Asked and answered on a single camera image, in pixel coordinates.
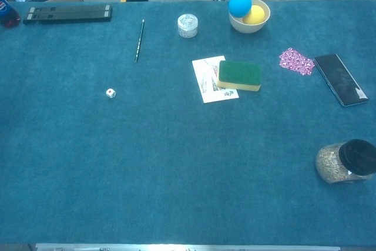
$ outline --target playing card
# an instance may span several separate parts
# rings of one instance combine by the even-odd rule
[[[204,103],[239,98],[236,89],[217,86],[219,62],[222,60],[224,56],[192,61]]]

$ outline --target soda bottle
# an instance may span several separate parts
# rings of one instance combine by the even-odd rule
[[[0,0],[0,23],[6,27],[18,26],[20,22],[18,12],[9,5],[8,1]]]

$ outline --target white bowl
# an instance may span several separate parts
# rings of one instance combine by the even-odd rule
[[[265,25],[265,23],[269,20],[270,9],[268,5],[266,5],[265,2],[261,0],[252,0],[252,5],[258,5],[264,9],[265,20],[262,23],[259,23],[257,25],[248,25],[248,24],[243,23],[242,18],[235,18],[233,15],[229,13],[231,26],[233,26],[234,29],[237,30],[238,32],[241,32],[243,34],[252,34],[253,32],[257,32],[259,29],[261,29]]]

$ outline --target black jar lid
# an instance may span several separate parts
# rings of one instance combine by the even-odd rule
[[[342,164],[359,176],[376,173],[376,147],[362,139],[352,139],[340,147]]]

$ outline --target pencil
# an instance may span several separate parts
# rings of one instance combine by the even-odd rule
[[[137,61],[139,59],[140,46],[141,46],[141,40],[142,40],[142,35],[143,35],[143,26],[144,26],[144,24],[145,24],[145,19],[142,19],[141,33],[140,33],[139,43],[137,44],[137,51],[136,51],[136,59],[135,59],[136,63],[137,63]]]

